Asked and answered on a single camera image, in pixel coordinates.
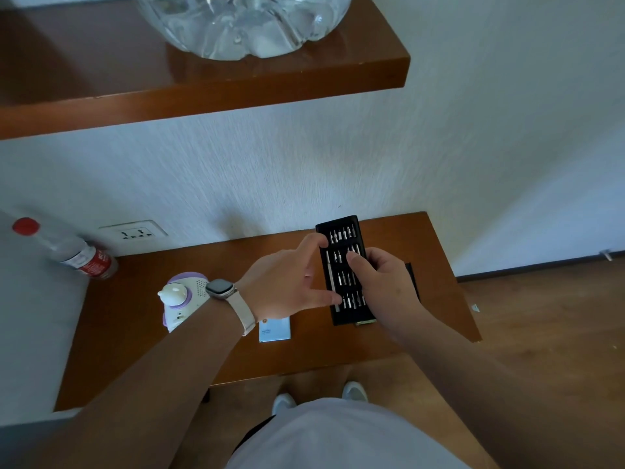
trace hand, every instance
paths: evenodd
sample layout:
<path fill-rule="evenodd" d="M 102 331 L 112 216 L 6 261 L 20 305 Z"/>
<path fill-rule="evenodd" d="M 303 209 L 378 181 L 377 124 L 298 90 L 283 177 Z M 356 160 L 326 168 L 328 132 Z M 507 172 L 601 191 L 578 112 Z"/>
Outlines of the hand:
<path fill-rule="evenodd" d="M 395 332 L 406 320 L 429 316 L 417 298 L 406 264 L 379 248 L 366 251 L 371 263 L 352 251 L 347 253 L 347 260 L 363 285 L 364 298 L 379 323 Z"/>
<path fill-rule="evenodd" d="M 311 260 L 319 247 L 327 247 L 322 234 L 308 234 L 297 250 L 281 250 L 252 265 L 236 287 L 252 310 L 256 321 L 282 319 L 302 309 L 338 305 L 334 291 L 311 290 Z"/>

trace outlet plate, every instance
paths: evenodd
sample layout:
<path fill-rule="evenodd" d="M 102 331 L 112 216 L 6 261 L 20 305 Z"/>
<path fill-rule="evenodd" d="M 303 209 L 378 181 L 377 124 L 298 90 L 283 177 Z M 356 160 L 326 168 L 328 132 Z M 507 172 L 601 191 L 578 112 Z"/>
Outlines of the outlet plate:
<path fill-rule="evenodd" d="M 139 220 L 126 224 L 109 225 L 100 227 L 98 231 L 115 241 L 151 240 L 166 237 L 167 234 L 153 220 Z"/>

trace screwdriver bit set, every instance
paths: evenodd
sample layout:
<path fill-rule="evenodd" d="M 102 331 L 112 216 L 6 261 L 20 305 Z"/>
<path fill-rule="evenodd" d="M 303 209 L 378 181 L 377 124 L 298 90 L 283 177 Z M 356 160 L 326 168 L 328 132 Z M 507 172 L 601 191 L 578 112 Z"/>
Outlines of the screwdriver bit set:
<path fill-rule="evenodd" d="M 364 300 L 363 287 L 346 259 L 348 251 L 367 258 L 358 217 L 349 216 L 317 224 L 316 231 L 327 237 L 327 248 L 321 249 L 326 288 L 342 296 L 340 305 L 332 306 L 332 322 L 340 324 L 364 323 L 375 320 Z"/>

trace clear plastic bottle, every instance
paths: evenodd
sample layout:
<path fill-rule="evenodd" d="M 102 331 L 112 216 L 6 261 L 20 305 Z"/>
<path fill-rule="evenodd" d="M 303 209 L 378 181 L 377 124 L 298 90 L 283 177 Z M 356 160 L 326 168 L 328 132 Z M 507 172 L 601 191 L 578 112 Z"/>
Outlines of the clear plastic bottle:
<path fill-rule="evenodd" d="M 135 0 L 174 46 L 215 59 L 274 57 L 326 36 L 351 0 Z"/>
<path fill-rule="evenodd" d="M 89 245 L 80 237 L 42 226 L 30 217 L 16 220 L 13 230 L 23 236 L 35 237 L 48 250 L 52 260 L 74 267 L 91 278 L 106 279 L 118 269 L 117 260 L 107 252 Z"/>

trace watch face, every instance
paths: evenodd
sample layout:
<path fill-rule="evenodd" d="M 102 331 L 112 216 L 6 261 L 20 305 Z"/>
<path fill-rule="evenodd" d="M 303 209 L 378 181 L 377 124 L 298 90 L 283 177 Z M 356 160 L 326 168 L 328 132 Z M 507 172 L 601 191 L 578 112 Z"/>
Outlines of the watch face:
<path fill-rule="evenodd" d="M 229 281 L 217 278 L 208 283 L 206 285 L 206 289 L 207 291 L 213 292 L 215 294 L 224 294 L 225 292 L 230 291 L 233 286 L 234 285 Z"/>

